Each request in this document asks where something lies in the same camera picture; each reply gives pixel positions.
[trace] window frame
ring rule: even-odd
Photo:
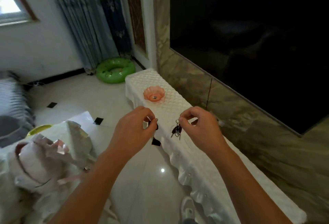
[[[26,0],[14,0],[20,12],[0,14],[0,26],[39,21]]]

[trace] black baseboard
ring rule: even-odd
[[[144,65],[142,65],[140,63],[140,61],[138,61],[134,56],[131,56],[131,58],[143,69],[143,70],[146,70],[146,68],[144,67]]]
[[[84,68],[80,68],[77,70],[72,70],[70,72],[65,72],[63,74],[36,80],[36,81],[30,82],[28,84],[24,84],[23,87],[26,91],[29,91],[35,84],[38,84],[38,83],[40,83],[40,85],[49,84],[49,83],[52,83],[52,82],[55,82],[58,80],[62,80],[62,79],[68,78],[68,77],[76,76],[76,75],[79,75],[82,73],[85,73]]]

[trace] hand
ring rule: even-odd
[[[143,129],[143,121],[151,123]],[[108,150],[115,151],[125,162],[137,154],[153,136],[157,120],[149,108],[138,106],[117,123]]]
[[[188,122],[195,117],[198,119],[192,123]],[[195,146],[207,155],[214,150],[228,147],[216,118],[200,107],[191,107],[182,112],[179,117],[179,124],[192,139]]]

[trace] curtain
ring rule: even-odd
[[[57,0],[76,41],[84,67],[94,69],[118,50],[100,0]]]
[[[132,46],[120,0],[100,0],[113,40],[120,55],[131,54]]]

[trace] left hand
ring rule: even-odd
[[[143,121],[149,120],[150,125],[143,129]],[[138,106],[119,120],[107,150],[115,151],[127,162],[145,146],[156,128],[157,119],[153,112]]]

